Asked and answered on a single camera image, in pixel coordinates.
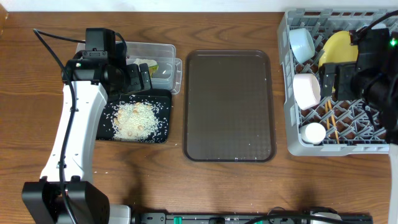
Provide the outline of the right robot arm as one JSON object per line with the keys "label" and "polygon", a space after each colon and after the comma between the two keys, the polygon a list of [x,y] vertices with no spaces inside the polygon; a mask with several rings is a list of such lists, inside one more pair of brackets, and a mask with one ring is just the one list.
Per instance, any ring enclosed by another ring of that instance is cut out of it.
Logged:
{"label": "right robot arm", "polygon": [[378,110],[391,163],[389,223],[397,223],[397,44],[389,29],[339,31],[323,48],[320,94],[337,100],[363,100]]}

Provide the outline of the white round bowl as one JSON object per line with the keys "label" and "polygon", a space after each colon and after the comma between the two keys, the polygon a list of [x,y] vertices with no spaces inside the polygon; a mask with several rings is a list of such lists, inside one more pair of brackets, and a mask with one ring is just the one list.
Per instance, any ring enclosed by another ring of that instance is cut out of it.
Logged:
{"label": "white round bowl", "polygon": [[320,84],[315,75],[299,73],[293,79],[294,98],[301,110],[307,110],[319,104]]}

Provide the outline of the yellow round plate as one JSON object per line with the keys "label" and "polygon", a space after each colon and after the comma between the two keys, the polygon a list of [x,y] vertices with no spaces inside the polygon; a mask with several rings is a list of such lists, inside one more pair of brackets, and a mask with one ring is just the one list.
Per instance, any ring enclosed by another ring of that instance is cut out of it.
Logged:
{"label": "yellow round plate", "polygon": [[328,84],[327,77],[324,76],[325,63],[346,63],[355,62],[358,58],[358,46],[351,45],[351,35],[348,31],[339,31],[333,34],[322,48],[323,54],[318,63],[318,73],[320,76],[321,96],[330,96],[333,92],[334,80]]}

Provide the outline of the white paper cup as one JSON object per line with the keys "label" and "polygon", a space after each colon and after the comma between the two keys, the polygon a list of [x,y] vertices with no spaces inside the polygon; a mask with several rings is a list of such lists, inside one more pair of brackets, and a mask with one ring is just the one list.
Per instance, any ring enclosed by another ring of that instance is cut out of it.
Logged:
{"label": "white paper cup", "polygon": [[299,128],[302,141],[309,144],[320,144],[325,136],[326,129],[320,123],[310,123]]}

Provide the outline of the green snack wrapper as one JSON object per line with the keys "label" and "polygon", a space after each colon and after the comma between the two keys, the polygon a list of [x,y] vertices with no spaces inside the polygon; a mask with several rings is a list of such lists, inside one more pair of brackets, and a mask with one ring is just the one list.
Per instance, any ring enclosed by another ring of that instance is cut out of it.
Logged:
{"label": "green snack wrapper", "polygon": [[156,71],[158,71],[159,65],[158,65],[158,63],[155,60],[150,60],[147,64],[148,64],[148,67],[149,67],[150,77],[152,78],[154,73]]}

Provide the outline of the light blue bowl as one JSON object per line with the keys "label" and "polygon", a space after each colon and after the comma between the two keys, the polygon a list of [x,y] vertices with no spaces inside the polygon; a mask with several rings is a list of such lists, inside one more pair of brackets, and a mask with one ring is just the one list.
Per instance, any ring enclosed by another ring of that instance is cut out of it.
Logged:
{"label": "light blue bowl", "polygon": [[305,28],[290,30],[289,42],[298,63],[304,63],[315,55],[312,36]]}

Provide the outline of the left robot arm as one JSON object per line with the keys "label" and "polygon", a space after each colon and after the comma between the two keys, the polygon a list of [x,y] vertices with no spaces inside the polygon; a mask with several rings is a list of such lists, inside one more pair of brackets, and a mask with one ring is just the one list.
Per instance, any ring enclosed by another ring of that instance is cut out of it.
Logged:
{"label": "left robot arm", "polygon": [[60,65],[57,135],[40,179],[24,184],[22,201],[36,223],[131,223],[131,208],[110,204],[93,185],[93,150],[108,97],[149,91],[149,68],[126,63],[126,41],[113,30],[88,28],[83,44]]}

